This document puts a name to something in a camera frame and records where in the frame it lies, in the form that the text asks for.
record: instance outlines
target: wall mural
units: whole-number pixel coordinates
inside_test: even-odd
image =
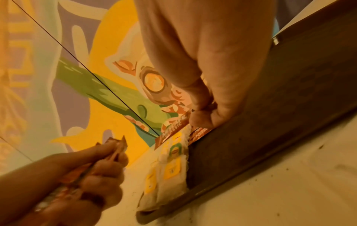
[[[132,164],[190,109],[150,62],[132,0],[15,2],[0,135],[30,160],[125,134]]]

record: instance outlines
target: cartoon eye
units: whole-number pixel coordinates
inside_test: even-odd
[[[165,80],[161,75],[147,73],[144,77],[144,85],[152,92],[160,92],[165,87]]]

